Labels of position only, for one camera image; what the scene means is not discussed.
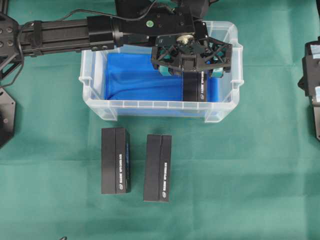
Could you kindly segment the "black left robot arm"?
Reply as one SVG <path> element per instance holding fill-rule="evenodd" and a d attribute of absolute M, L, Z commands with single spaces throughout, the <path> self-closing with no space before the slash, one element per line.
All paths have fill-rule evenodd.
<path fill-rule="evenodd" d="M 20 74 L 25 57 L 48 54 L 109 51 L 128 46 L 151 48 L 155 70 L 174 76 L 186 73 L 230 72 L 233 46 L 211 37 L 204 22 L 212 1 L 177 0 L 175 6 L 156 0 L 117 0 L 116 14 L 88 10 L 87 17 L 71 15 L 19 24 L 0 3 L 0 78 Z"/>

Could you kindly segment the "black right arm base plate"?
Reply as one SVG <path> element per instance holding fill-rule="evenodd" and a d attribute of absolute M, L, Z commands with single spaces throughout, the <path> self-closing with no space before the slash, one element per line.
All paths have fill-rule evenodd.
<path fill-rule="evenodd" d="M 319 104 L 313 105 L 312 108 L 313 108 L 315 136 L 319 141 L 320 140 L 320 105 Z"/>

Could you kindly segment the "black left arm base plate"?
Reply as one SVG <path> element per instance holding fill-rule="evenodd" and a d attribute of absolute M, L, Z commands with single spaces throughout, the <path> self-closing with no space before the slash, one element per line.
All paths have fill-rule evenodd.
<path fill-rule="evenodd" d="M 3 89 L 0 89 L 0 147 L 11 140 L 15 134 L 16 101 Z"/>

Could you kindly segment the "teal black left gripper finger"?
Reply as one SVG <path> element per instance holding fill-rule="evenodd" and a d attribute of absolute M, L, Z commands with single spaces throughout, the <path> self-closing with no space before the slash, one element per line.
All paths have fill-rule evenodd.
<path fill-rule="evenodd" d="M 224 68 L 220 67 L 220 68 L 215 68 L 212 70 L 211 77 L 212 78 L 222 78 L 223 75 L 224 75 Z"/>
<path fill-rule="evenodd" d="M 174 76 L 175 75 L 175 72 L 173 69 L 171 69 L 167 66 L 163 66 L 163 65 L 159 66 L 158 71 L 160 72 L 160 74 L 162 76 Z"/>

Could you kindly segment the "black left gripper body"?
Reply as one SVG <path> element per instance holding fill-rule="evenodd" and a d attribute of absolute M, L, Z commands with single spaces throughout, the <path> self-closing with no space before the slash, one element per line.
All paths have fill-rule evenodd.
<path fill-rule="evenodd" d="M 206 36 L 196 39 L 193 35 L 179 36 L 170 46 L 154 46 L 151 64 L 160 71 L 167 68 L 169 74 L 204 72 L 213 74 L 216 70 L 231 71 L 233 45 Z"/>

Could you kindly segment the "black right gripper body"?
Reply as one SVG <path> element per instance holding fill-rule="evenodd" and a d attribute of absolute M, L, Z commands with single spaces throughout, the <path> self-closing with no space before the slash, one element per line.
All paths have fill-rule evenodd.
<path fill-rule="evenodd" d="M 320 38 L 307 42 L 302 58 L 303 75 L 297 85 L 313 103 L 320 102 Z"/>

